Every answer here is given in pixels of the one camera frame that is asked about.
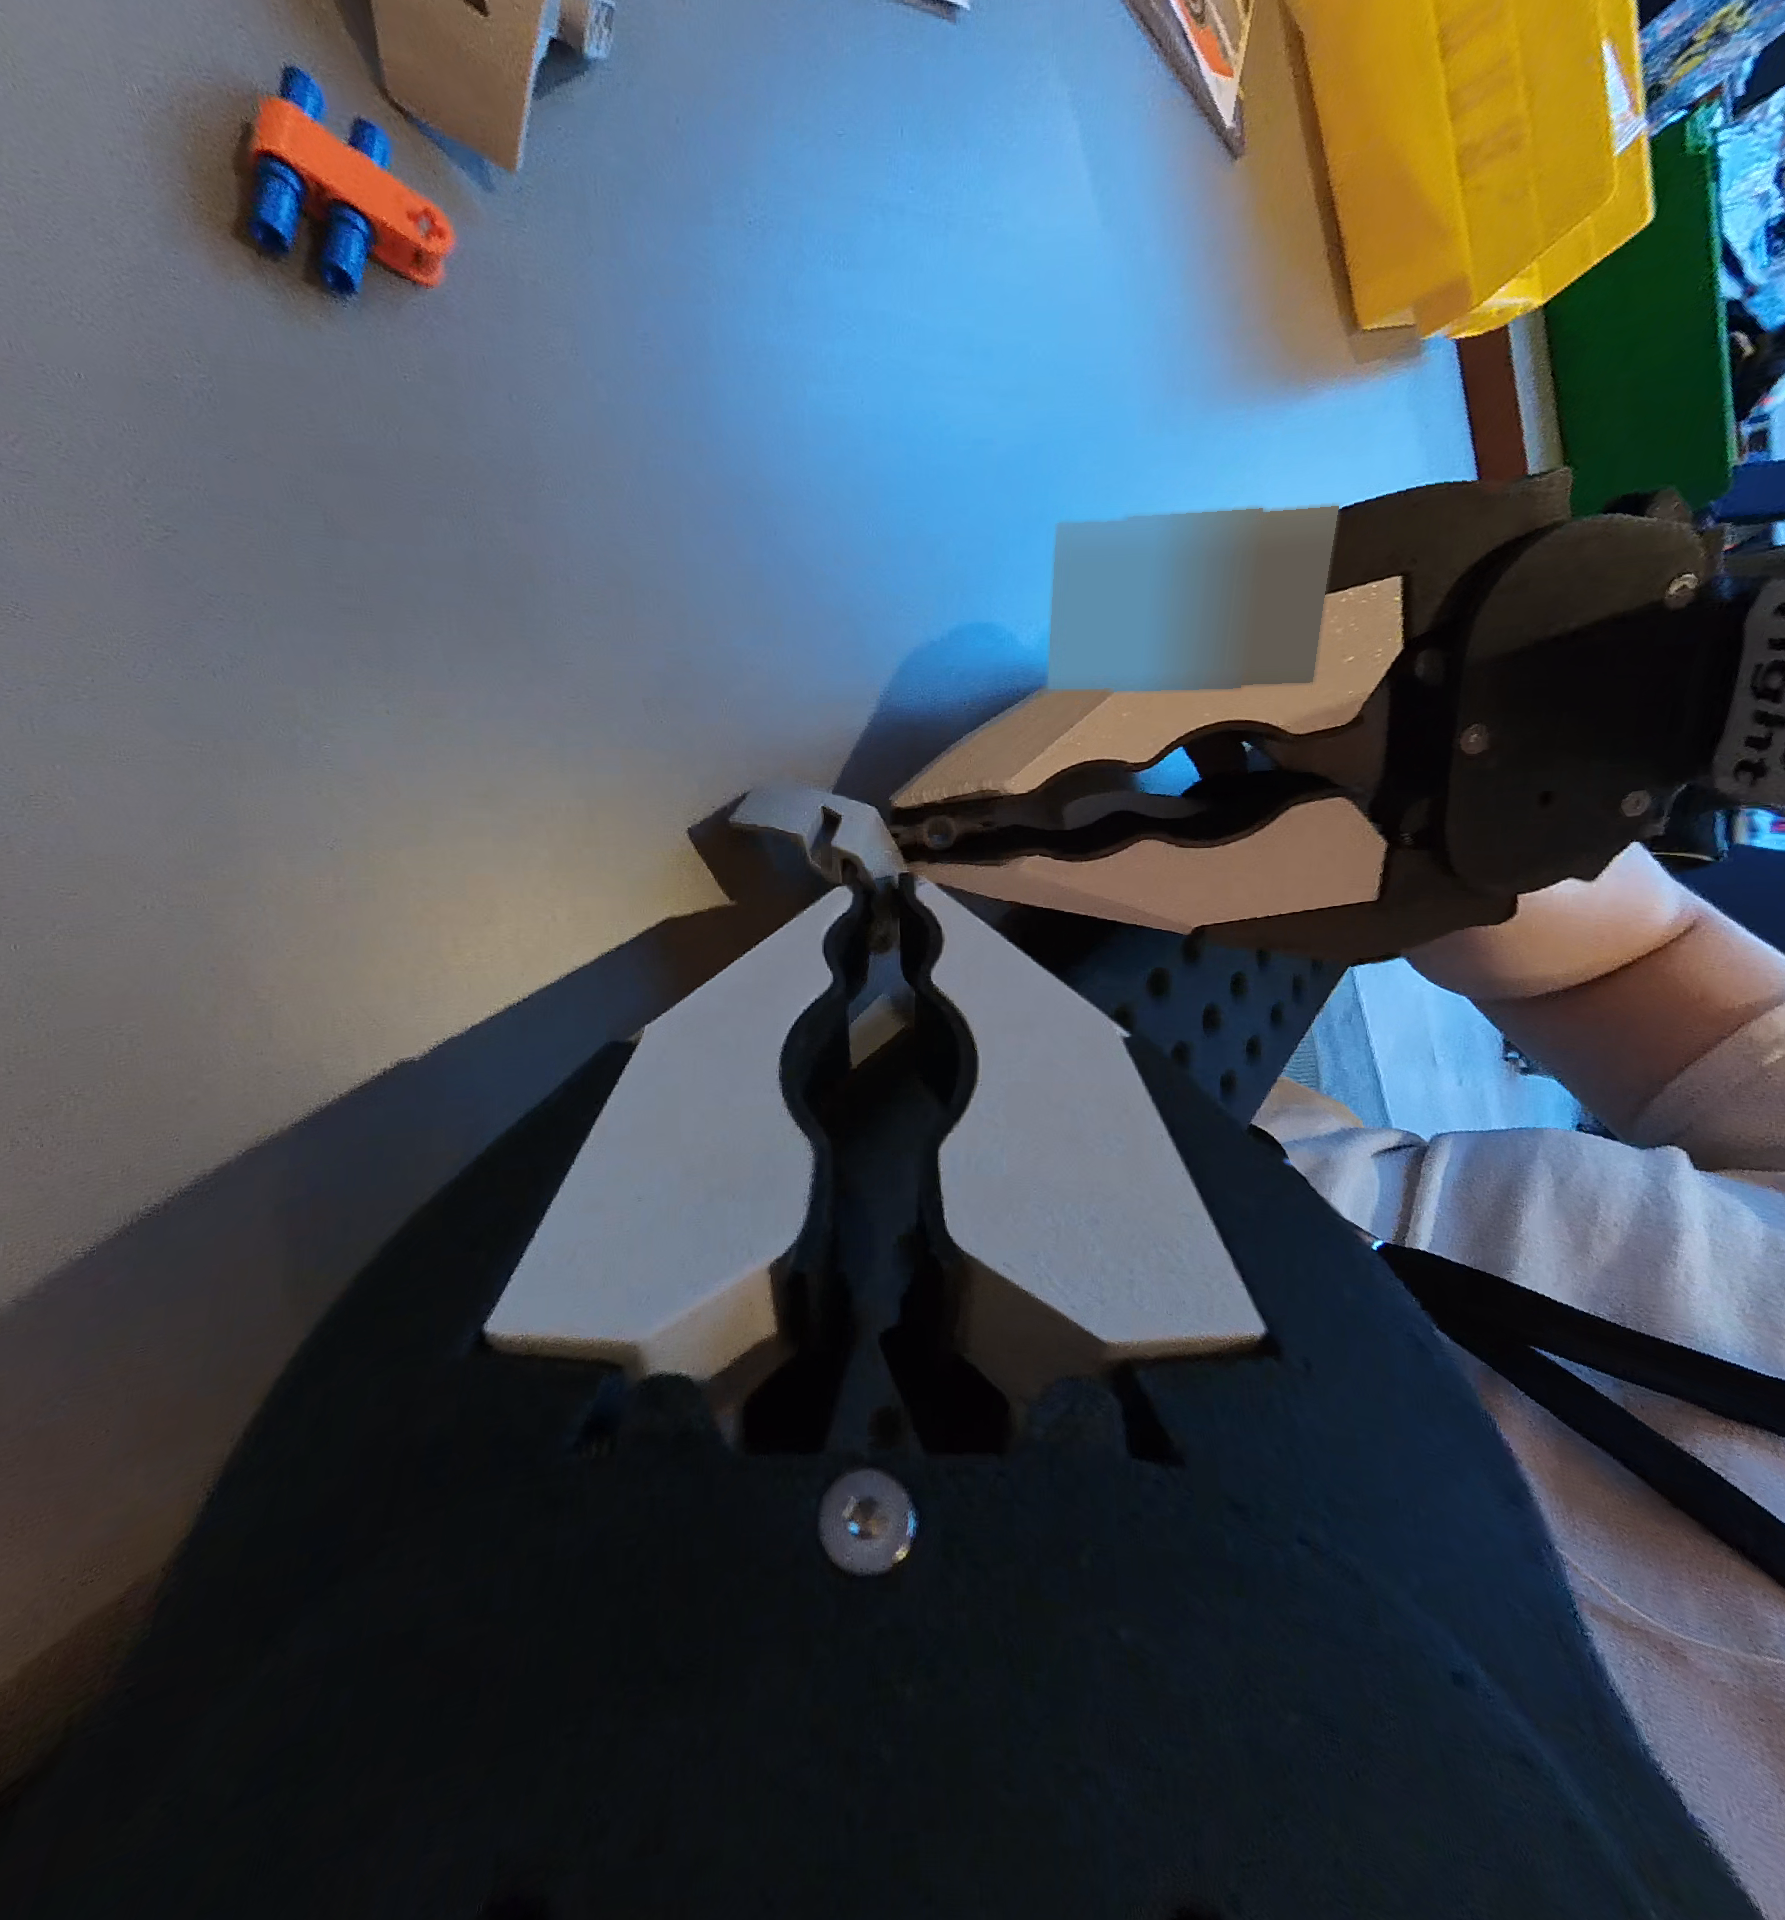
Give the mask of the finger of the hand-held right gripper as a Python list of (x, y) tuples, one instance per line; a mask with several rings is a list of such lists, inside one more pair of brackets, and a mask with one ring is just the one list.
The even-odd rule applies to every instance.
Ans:
[(1193, 785), (1109, 800), (1077, 830), (964, 830), (917, 873), (1152, 934), (1376, 905), (1388, 841), (1340, 785)]
[(900, 798), (900, 830), (1077, 830), (1138, 798), (1138, 772), (1196, 741), (1309, 746), (1353, 733), (1406, 651), (1406, 584), (1340, 590), (1309, 682), (1241, 689), (1037, 689), (932, 758)]

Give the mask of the orange toy beam blue pins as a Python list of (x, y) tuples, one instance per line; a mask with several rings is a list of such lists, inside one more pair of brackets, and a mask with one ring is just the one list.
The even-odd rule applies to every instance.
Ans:
[(259, 96), (241, 165), (255, 254), (286, 260), (312, 227), (312, 279), (333, 297), (356, 297), (371, 263), (410, 287), (449, 280), (455, 221), (392, 169), (392, 135), (371, 117), (327, 128), (327, 96), (301, 64)]

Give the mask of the grey curved toy panel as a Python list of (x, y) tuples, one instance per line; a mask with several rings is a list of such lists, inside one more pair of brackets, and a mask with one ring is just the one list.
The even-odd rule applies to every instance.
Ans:
[(747, 789), (731, 808), (731, 830), (795, 846), (830, 888), (900, 888), (909, 869), (882, 808), (813, 785)]

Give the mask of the tan slotted block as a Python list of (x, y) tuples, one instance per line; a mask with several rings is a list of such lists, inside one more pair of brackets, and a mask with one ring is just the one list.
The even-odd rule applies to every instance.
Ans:
[(516, 174), (560, 9), (560, 0), (371, 0), (382, 96)]

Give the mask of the grey desk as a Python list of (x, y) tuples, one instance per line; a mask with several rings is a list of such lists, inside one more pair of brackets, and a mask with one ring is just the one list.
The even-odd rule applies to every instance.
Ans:
[[(440, 287), (255, 254), (286, 64)], [(0, 1797), (365, 1255), (770, 934), (721, 800), (1035, 689), (1066, 522), (1471, 467), (1283, 4), (1241, 160), (1122, 4), (622, 4), (522, 174), (365, 4), (0, 4)]]

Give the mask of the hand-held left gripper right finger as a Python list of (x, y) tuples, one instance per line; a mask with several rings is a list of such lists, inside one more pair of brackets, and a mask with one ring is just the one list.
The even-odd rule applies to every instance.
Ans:
[(932, 883), (900, 883), (917, 1270), (893, 1388), (932, 1459), (1010, 1450), (1066, 1376), (1231, 1359), (1268, 1315), (1118, 1022)]

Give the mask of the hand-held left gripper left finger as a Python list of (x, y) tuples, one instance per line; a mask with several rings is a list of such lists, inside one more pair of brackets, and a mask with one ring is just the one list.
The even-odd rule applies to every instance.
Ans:
[(822, 1450), (845, 1309), (800, 1261), (823, 1148), (790, 1037), (844, 1037), (862, 928), (868, 891), (830, 888), (627, 1043), (488, 1315), (500, 1357), (691, 1376), (732, 1450)]

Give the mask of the colourful booklet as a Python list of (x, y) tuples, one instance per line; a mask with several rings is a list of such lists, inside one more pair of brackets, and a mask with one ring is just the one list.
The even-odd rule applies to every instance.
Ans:
[(1189, 83), (1193, 106), (1217, 127), (1223, 149), (1241, 160), (1241, 55), (1252, 0), (1122, 0), (1122, 9)]

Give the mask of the person's right forearm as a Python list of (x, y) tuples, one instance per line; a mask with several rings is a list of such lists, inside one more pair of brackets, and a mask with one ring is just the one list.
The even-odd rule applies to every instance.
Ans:
[(1627, 846), (1406, 956), (1627, 1148), (1785, 1174), (1785, 956)]

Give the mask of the green board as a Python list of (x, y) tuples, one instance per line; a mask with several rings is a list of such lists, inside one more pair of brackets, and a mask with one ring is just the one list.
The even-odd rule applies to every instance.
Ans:
[(1715, 106), (1696, 106), (1652, 140), (1652, 189), (1652, 227), (1548, 305), (1574, 512), (1603, 512), (1640, 492), (1711, 510), (1738, 464)]

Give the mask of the person's pale shirt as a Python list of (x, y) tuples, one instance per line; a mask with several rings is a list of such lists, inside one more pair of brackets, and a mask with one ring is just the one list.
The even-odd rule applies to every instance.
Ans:
[[(1276, 1082), (1258, 1126), (1373, 1239), (1785, 1376), (1785, 1004), (1677, 1073), (1633, 1148), (1359, 1129)], [(1785, 1595), (1494, 1374), (1627, 1715), (1761, 1912), (1785, 1912)]]

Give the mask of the dark perforated desk panel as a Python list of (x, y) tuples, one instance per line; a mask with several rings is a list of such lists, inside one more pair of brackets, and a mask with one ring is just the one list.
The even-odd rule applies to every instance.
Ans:
[(1163, 1129), (1146, 1068), (1241, 1129), (1346, 978), (1286, 940), (981, 913), (932, 883), (822, 897), (813, 964), (779, 1043), (783, 1101), (822, 1120), (862, 1073), (851, 998), (893, 998), (953, 1166), (1139, 1159)]

